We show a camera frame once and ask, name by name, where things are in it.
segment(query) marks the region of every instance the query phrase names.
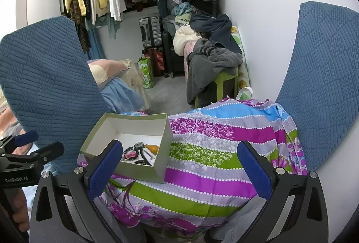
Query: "green carton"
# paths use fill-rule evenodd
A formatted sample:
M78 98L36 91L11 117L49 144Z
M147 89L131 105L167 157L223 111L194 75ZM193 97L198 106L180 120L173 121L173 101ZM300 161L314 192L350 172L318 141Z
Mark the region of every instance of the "green carton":
M143 73L143 87L152 88L154 81L151 58L141 58L137 64Z

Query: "green plastic stool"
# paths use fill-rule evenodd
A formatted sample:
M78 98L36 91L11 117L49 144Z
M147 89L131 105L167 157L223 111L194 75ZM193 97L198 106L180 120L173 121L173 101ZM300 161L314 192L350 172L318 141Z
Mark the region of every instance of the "green plastic stool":
M238 94L238 67L236 69L236 75L229 75L228 73L221 71L218 76L213 80L217 84L217 96L216 100L220 101L223 99L223 83L227 80L234 79L234 98ZM198 95L196 96L195 108L198 108Z

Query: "blue gripper pad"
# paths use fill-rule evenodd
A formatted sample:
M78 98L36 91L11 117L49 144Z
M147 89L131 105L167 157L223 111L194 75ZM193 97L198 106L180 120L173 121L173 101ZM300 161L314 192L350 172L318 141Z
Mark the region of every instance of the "blue gripper pad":
M92 176L89 178L87 187L87 196L93 201L94 198L99 197L106 184L114 173L118 163L122 158L123 148L119 141L113 145L108 154L103 158L102 162L98 165Z
M237 157L258 195L269 200L272 196L271 180L244 142L237 146Z
M39 138L37 131L29 131L25 134L18 135L14 138L14 145L21 147L31 142L35 142Z

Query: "suitcase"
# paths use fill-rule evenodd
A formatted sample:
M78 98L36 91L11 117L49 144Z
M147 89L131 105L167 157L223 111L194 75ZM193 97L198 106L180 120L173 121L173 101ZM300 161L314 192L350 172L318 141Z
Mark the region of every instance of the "suitcase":
M159 16L145 17L139 20L144 48L162 46Z
M165 71L166 67L164 65L163 49L162 47L154 47L144 49L143 54L146 58L151 59L152 72L154 76L161 76Z

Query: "screw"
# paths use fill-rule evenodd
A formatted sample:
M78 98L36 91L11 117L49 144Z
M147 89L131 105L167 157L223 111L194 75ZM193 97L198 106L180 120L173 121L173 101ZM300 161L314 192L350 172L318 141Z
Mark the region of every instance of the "screw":
M275 171L279 175L283 175L285 173L285 170L283 168L281 168L281 167L276 168Z
M311 176L311 178L317 178L318 177L317 173L314 172L314 171L310 171L309 175Z
M84 171L84 168L81 167L81 166L76 167L75 170L74 170L74 172L75 172L76 174L80 174L80 173L82 173L83 171Z
M43 178L46 178L46 177L48 177L50 175L50 171L45 171L41 176L43 177Z

